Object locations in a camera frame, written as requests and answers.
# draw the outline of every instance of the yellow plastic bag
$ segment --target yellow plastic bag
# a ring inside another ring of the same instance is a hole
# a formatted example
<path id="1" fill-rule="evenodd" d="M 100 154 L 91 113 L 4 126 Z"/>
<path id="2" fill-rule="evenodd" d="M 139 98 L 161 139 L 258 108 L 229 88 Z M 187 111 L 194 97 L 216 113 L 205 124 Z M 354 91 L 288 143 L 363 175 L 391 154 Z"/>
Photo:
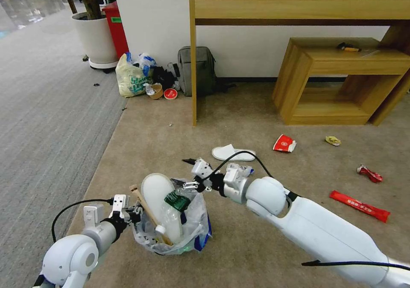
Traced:
<path id="1" fill-rule="evenodd" d="M 117 75 L 118 90 L 124 97 L 133 97 L 145 93 L 145 83 L 152 83 L 149 76 L 143 74 L 143 70 L 127 61 L 127 54 L 123 54 L 115 68 Z"/>

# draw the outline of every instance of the desk leg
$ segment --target desk leg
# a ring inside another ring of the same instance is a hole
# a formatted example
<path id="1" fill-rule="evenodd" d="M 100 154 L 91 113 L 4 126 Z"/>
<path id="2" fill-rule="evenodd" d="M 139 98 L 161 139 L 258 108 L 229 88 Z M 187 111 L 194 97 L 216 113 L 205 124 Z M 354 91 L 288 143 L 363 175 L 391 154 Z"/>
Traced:
<path id="1" fill-rule="evenodd" d="M 386 35 L 381 41 L 381 46 L 394 48 L 410 55 L 410 25 L 391 26 L 386 32 Z M 390 94 L 386 97 L 380 107 L 374 112 L 370 118 L 375 126 L 384 120 L 391 110 L 403 98 L 406 92 L 410 89 L 410 70 L 403 76 L 400 82 L 394 87 Z"/>
<path id="2" fill-rule="evenodd" d="M 196 126 L 196 25 L 195 0 L 189 0 L 189 26 L 191 37 L 192 126 Z"/>

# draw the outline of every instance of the wooden stick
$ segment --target wooden stick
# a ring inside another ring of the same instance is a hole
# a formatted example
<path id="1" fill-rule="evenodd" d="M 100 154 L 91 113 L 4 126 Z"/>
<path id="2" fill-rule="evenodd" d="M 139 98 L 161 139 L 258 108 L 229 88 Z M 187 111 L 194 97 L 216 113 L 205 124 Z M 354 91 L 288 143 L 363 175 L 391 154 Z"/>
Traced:
<path id="1" fill-rule="evenodd" d="M 137 185 L 133 185 L 130 186 L 129 188 L 131 190 L 131 192 L 137 197 L 137 200 L 140 202 L 141 206 L 144 208 L 144 212 L 146 212 L 146 214 L 148 215 L 148 217 L 150 218 L 151 222 L 154 223 L 155 226 L 160 225 L 160 223 L 157 221 L 157 219 L 155 218 L 154 214 L 152 213 L 151 209 L 148 207 L 148 204 L 146 203 L 144 197 L 142 196 L 142 194 L 138 191 L 138 186 Z M 165 235 L 165 234 L 161 234 L 162 235 L 162 239 L 164 240 L 164 243 L 167 245 L 173 245 L 173 243 L 171 242 L 171 240 Z"/>

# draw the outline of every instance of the wooden desk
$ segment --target wooden desk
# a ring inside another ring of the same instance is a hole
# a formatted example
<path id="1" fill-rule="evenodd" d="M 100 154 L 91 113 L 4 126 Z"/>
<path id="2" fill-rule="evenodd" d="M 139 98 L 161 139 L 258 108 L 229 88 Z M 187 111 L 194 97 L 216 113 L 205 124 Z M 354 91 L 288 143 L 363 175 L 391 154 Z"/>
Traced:
<path id="1" fill-rule="evenodd" d="M 189 0 L 192 124 L 196 126 L 196 26 L 390 26 L 381 46 L 410 54 L 410 0 Z M 379 125 L 410 88 L 410 71 L 371 117 Z"/>

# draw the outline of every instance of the black cable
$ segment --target black cable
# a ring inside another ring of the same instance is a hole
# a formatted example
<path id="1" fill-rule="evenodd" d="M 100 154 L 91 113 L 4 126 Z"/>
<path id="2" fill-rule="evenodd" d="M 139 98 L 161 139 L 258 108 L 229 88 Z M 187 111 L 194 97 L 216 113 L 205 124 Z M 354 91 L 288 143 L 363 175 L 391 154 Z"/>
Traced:
<path id="1" fill-rule="evenodd" d="M 232 159 L 233 157 L 235 157 L 236 155 L 239 154 L 250 154 L 252 156 L 255 157 L 255 159 L 259 162 L 259 164 L 263 167 L 263 169 L 265 170 L 265 172 L 268 174 L 269 177 L 274 178 L 268 171 L 268 169 L 265 167 L 265 165 L 262 163 L 262 161 L 253 153 L 251 153 L 250 151 L 238 151 L 237 153 L 233 154 L 232 156 L 228 157 L 225 161 L 223 161 L 216 169 L 213 170 L 213 172 L 211 174 L 209 174 L 207 177 L 202 178 L 202 181 L 207 180 L 209 177 L 211 177 L 212 175 L 215 175 L 215 173 L 217 171 L 219 171 L 219 169 L 221 167 L 223 167 L 230 159 Z"/>
<path id="2" fill-rule="evenodd" d="M 56 215 L 56 217 L 55 217 L 54 220 L 53 220 L 53 223 L 51 224 L 51 235 L 53 236 L 53 242 L 56 242 L 56 241 L 57 241 L 57 239 L 56 239 L 56 233 L 55 233 L 55 231 L 54 231 L 54 226 L 56 225 L 56 222 L 57 222 L 58 218 L 62 215 L 62 213 L 63 213 L 64 211 L 66 211 L 67 209 L 69 209 L 69 208 L 71 208 L 72 206 L 75 206 L 75 205 L 80 205 L 80 204 L 82 204 L 82 203 L 96 202 L 96 201 L 101 201 L 101 202 L 109 203 L 110 205 L 113 204 L 113 199 L 112 199 L 112 198 L 110 198 L 110 199 L 96 198 L 96 199 L 78 201 L 78 202 L 76 202 L 76 203 L 73 203 L 73 204 L 71 204 L 71 205 L 68 205 L 68 206 L 65 207 L 63 210 L 61 210 L 61 211 L 58 213 L 58 215 Z"/>
<path id="3" fill-rule="evenodd" d="M 410 267 L 397 265 L 397 264 L 390 264 L 385 262 L 320 262 L 319 260 L 314 260 L 311 262 L 303 262 L 302 266 L 304 267 L 331 267 L 331 266 L 340 266 L 340 265 L 371 265 L 371 266 L 379 266 L 379 267 L 390 267 L 390 268 L 399 268 L 410 271 Z"/>

